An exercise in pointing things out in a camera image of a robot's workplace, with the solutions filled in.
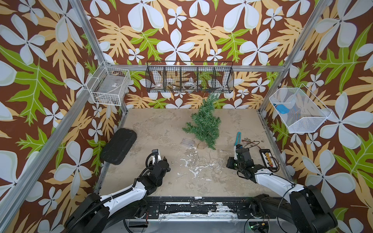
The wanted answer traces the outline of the small green christmas tree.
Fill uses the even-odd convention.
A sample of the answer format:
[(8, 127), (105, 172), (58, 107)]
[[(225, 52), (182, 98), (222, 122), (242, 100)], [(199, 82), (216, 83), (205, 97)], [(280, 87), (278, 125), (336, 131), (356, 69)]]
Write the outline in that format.
[(221, 119), (214, 115), (214, 103), (218, 99), (216, 95), (210, 94), (203, 100), (198, 112), (191, 115), (192, 122), (187, 122), (182, 128), (184, 132), (193, 134), (200, 142), (206, 143), (212, 150), (216, 149), (217, 139), (220, 136)]

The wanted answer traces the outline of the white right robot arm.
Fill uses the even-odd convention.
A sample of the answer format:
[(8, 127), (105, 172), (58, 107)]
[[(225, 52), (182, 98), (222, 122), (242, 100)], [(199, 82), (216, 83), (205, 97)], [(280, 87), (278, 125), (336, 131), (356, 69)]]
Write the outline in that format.
[(260, 184), (278, 194), (275, 199), (267, 194), (257, 195), (246, 210), (249, 218), (266, 217), (284, 220), (299, 233), (326, 233), (338, 226), (333, 211), (321, 191), (313, 185), (303, 186), (285, 179), (260, 164), (255, 164), (248, 148), (238, 145), (235, 156), (229, 157), (227, 168), (240, 178)]

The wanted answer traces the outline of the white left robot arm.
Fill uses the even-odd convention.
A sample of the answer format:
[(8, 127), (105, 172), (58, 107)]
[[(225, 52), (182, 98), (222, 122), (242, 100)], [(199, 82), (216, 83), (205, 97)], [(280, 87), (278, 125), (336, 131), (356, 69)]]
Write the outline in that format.
[(101, 233), (109, 218), (127, 206), (154, 193), (162, 185), (166, 173), (171, 170), (166, 158), (145, 169), (134, 184), (118, 192), (98, 196), (91, 194), (81, 203), (65, 223), (67, 233)]

